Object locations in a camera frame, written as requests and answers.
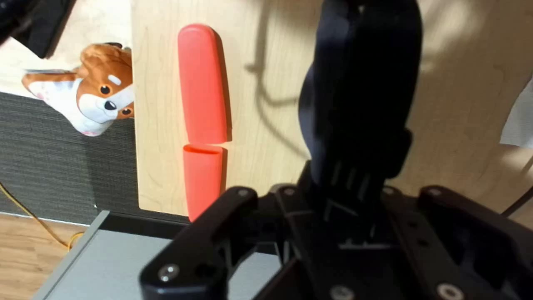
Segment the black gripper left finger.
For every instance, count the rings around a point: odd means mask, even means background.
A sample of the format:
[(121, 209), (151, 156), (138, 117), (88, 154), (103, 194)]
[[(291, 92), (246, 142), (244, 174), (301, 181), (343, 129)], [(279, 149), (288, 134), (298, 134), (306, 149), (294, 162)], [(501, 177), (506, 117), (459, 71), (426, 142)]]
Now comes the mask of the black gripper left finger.
[(143, 300), (226, 300), (229, 277), (261, 244), (279, 246), (281, 211), (271, 194), (226, 191), (156, 254), (138, 281)]

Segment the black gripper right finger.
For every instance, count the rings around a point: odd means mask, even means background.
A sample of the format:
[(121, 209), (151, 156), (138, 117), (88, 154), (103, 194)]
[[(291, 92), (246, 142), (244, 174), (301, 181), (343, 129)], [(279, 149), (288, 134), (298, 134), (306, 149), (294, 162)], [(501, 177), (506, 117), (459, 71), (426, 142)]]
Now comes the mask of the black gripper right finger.
[(533, 300), (533, 232), (444, 187), (381, 204), (424, 300)]

